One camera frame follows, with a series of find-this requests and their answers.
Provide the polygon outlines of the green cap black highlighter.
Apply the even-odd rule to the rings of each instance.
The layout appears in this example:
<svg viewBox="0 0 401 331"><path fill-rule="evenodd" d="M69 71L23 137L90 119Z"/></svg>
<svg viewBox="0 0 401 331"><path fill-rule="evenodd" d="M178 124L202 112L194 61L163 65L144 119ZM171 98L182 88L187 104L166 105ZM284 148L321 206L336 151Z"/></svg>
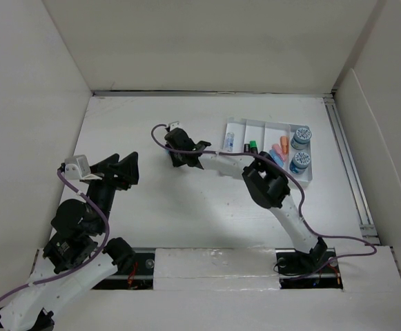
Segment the green cap black highlighter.
<svg viewBox="0 0 401 331"><path fill-rule="evenodd" d="M252 154L258 154L258 148L257 148L257 142L256 141L250 141L249 148L250 148L250 152Z"/></svg>

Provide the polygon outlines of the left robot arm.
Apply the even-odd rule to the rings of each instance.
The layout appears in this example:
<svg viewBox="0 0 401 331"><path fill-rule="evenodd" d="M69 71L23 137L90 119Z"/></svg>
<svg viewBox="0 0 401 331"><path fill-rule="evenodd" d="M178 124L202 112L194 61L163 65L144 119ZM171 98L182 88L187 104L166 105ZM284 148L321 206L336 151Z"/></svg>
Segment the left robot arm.
<svg viewBox="0 0 401 331"><path fill-rule="evenodd" d="M113 154L90 165L86 156L68 157L57 169L76 198L59 204L50 222L55 234L25 284L0 297L0 329L52 330L62 308L115 273L128 272L135 251L110 237L109 216L116 191L139 181L139 155Z"/></svg>

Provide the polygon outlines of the orange translucent marker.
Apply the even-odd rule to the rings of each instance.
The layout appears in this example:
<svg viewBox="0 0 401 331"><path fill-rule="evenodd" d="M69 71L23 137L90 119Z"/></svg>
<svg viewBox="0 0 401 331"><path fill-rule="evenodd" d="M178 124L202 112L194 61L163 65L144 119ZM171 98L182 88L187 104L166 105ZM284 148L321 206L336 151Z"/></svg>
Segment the orange translucent marker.
<svg viewBox="0 0 401 331"><path fill-rule="evenodd" d="M280 137L280 146L282 149L282 154L287 155L289 151L289 139L287 136Z"/></svg>

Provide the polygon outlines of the pink translucent marker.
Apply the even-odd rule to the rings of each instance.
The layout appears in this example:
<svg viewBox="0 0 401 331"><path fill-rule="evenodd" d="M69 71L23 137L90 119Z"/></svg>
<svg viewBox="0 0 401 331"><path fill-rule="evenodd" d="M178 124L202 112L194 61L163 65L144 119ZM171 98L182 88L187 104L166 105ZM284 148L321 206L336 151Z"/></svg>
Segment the pink translucent marker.
<svg viewBox="0 0 401 331"><path fill-rule="evenodd" d="M282 147L281 147L278 143L273 144L273 145L272 145L272 149L274 150L274 152L276 153L276 155L277 155L283 162L286 161L286 157L285 157L284 154L283 154Z"/></svg>

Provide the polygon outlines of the clear glue bottle blue cap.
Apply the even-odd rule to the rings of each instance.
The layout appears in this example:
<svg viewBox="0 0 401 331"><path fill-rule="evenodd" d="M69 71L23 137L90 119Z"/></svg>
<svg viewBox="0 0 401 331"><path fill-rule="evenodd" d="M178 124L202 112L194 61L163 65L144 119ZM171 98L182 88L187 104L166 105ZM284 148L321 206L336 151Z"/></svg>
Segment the clear glue bottle blue cap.
<svg viewBox="0 0 401 331"><path fill-rule="evenodd" d="M227 132L224 139L224 150L226 152L232 152L234 146L235 135L233 132Z"/></svg>

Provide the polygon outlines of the light blue translucent marker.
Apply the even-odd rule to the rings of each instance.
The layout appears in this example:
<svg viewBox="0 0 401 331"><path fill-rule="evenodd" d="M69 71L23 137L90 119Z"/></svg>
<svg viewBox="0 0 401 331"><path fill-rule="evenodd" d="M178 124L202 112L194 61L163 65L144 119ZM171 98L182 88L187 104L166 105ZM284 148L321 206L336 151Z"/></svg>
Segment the light blue translucent marker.
<svg viewBox="0 0 401 331"><path fill-rule="evenodd" d="M276 151L274 151L274 149L269 150L268 152L271 156L271 158L273 159L273 161L279 166L279 167L283 167L284 166L284 162L282 160L282 158L279 156L278 153L276 153Z"/></svg>

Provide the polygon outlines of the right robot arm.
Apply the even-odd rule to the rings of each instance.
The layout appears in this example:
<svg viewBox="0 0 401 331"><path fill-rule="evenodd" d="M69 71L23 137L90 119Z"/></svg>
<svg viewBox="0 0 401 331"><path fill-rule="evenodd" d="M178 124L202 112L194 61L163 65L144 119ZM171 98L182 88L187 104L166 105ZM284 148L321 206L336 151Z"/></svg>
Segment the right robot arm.
<svg viewBox="0 0 401 331"><path fill-rule="evenodd" d="M300 277L319 272L330 263L327 244L322 236L312 233L305 225L291 196L285 172L273 165L269 154L252 154L253 160L249 162L242 153L208 151L209 142L195 143L181 128L168 128L164 139L174 167L214 170L241 179L252 200L273 214L290 237L294 249L294 253L283 258L282 274Z"/></svg>

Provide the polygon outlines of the blue round jar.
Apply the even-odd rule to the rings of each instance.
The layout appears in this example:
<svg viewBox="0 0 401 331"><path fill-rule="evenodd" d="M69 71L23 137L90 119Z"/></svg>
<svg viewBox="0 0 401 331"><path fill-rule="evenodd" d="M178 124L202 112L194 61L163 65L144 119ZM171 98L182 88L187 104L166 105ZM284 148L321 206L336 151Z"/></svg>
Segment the blue round jar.
<svg viewBox="0 0 401 331"><path fill-rule="evenodd" d="M291 146L296 150L304 150L307 148L312 137L312 132L307 127L299 127L291 139Z"/></svg>
<svg viewBox="0 0 401 331"><path fill-rule="evenodd" d="M291 159L289 169L294 174L302 174L311 164L311 156L304 151L296 152Z"/></svg>

